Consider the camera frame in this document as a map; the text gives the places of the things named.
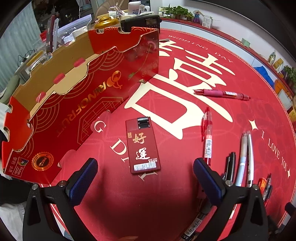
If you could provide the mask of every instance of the light blue pen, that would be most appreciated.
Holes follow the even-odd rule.
[[[235,180],[235,185],[239,187],[242,186],[242,180],[244,177],[244,168],[246,166],[246,158],[247,158],[247,147],[248,147],[248,139],[247,139],[247,134],[244,132],[242,135],[242,142],[241,142],[239,169],[237,171],[237,178]]]

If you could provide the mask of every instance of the blue gripper pad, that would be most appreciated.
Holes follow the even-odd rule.
[[[72,207],[81,203],[97,172],[97,160],[89,158],[79,171],[75,171],[71,175],[66,187],[66,194]]]
[[[225,194],[225,186],[219,174],[212,171],[202,158],[194,161],[193,171],[211,204],[220,206]]]

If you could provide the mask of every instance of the red shelf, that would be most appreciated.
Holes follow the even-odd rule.
[[[244,46],[238,39],[224,33],[221,32],[217,29],[214,28],[206,28],[203,27],[202,25],[198,24],[198,23],[194,23],[194,22],[190,22],[190,21],[186,21],[186,20],[180,20],[180,19],[174,19],[174,18],[161,18],[164,21],[168,21],[168,22],[174,22],[174,23],[180,23],[180,24],[186,24],[186,25],[190,25],[190,26],[194,26],[196,28],[200,28],[203,29],[205,31],[211,32],[215,35],[221,36],[222,38],[227,39],[228,41],[236,44],[237,46],[239,46],[240,48],[244,49],[245,51],[249,52],[251,55],[253,55],[256,59],[258,59],[260,62],[262,62],[264,64],[265,67],[269,68],[269,70],[271,72],[273,72],[277,78],[283,83],[283,85],[287,88],[287,90],[291,93],[291,96],[294,96],[293,91],[291,90],[291,88],[287,85],[286,81],[275,71],[275,69],[270,66],[267,62],[266,59],[264,59],[261,55],[259,55],[257,52],[255,52],[253,49],[248,48],[246,46]]]

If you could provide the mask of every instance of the gold container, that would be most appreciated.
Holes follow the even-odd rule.
[[[95,24],[94,29],[103,29],[119,23],[117,18],[112,19],[110,16],[101,17]]]

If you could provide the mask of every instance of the gold logo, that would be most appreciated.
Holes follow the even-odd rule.
[[[111,87],[113,86],[116,89],[121,89],[122,85],[118,84],[118,80],[120,80],[121,77],[121,72],[119,70],[114,71],[111,77],[108,78],[107,80],[107,86]]]
[[[54,157],[48,152],[40,152],[33,157],[32,166],[36,171],[45,171],[52,166]]]

